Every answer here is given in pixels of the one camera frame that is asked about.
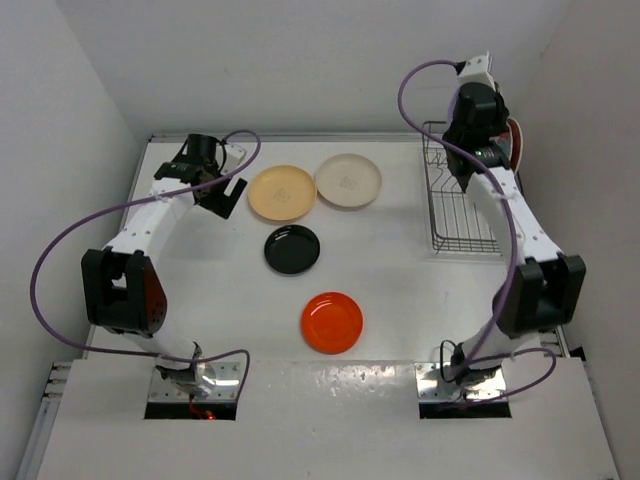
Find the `yellow plastic plate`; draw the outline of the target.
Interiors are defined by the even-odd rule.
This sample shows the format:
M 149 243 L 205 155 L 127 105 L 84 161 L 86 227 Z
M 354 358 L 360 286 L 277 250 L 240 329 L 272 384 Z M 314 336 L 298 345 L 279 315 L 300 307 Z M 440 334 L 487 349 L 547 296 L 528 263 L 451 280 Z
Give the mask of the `yellow plastic plate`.
M 251 209 L 263 219 L 288 222 L 306 215 L 317 199 L 314 178 L 293 165 L 277 165 L 258 173 L 248 187 Z

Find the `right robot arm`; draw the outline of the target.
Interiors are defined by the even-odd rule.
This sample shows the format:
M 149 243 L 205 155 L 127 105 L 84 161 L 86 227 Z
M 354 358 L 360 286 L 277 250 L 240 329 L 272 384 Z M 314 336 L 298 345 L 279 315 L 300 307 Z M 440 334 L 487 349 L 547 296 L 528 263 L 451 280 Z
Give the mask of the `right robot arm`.
M 490 320 L 454 349 L 443 377 L 458 385 L 484 379 L 535 335 L 569 323 L 586 276 L 582 257 L 565 254 L 544 232 L 494 140 L 506 132 L 508 117 L 496 88 L 467 83 L 443 136 L 448 169 L 486 220 L 507 266 Z

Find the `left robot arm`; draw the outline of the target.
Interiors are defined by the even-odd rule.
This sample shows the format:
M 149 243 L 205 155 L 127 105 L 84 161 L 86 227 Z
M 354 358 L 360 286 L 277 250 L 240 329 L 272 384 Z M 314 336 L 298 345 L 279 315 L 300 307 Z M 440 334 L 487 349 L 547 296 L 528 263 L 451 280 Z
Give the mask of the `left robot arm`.
M 87 250 L 81 260 L 89 322 L 154 355 L 161 378 L 190 398 L 208 397 L 216 374 L 198 343 L 171 325 L 154 263 L 193 208 L 230 217 L 247 183 L 240 179 L 229 189 L 229 175 L 245 157 L 243 148 L 227 140 L 189 135 L 175 157 L 154 173 L 147 203 L 102 249 Z

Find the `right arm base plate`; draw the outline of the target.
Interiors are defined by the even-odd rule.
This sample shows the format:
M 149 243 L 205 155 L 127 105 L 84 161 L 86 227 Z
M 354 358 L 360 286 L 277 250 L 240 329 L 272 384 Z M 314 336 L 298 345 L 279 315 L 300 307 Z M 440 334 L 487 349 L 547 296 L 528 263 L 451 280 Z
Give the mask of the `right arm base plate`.
M 421 419 L 510 418 L 506 382 L 500 367 L 481 373 L 471 381 L 447 383 L 449 363 L 415 363 L 415 380 Z

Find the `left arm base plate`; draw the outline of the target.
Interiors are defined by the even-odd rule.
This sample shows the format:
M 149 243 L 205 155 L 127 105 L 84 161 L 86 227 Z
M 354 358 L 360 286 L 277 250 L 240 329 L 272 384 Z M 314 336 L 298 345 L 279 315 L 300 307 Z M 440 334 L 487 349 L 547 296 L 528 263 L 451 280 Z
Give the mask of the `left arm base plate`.
M 190 393 L 154 371 L 144 419 L 235 421 L 240 380 L 239 362 L 212 362 L 204 368 L 196 392 Z

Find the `black glossy plate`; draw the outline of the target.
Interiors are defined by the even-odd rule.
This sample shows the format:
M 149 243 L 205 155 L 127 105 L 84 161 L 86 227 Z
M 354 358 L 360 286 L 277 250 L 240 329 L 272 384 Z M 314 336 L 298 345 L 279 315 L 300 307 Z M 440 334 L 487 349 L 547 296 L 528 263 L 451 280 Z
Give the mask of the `black glossy plate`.
M 285 225 L 274 230 L 264 244 L 268 266 L 283 275 L 299 275 L 319 259 L 321 245 L 317 235 L 302 225 Z

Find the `red teal floral plate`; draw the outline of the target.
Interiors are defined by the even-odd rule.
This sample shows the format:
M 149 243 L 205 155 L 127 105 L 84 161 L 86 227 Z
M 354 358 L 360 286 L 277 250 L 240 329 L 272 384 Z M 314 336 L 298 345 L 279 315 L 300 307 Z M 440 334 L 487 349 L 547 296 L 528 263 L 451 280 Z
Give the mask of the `red teal floral plate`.
M 508 127 L 511 135 L 510 163 L 512 170 L 517 173 L 520 167 L 523 153 L 523 135 L 519 122 L 515 118 L 508 119 Z

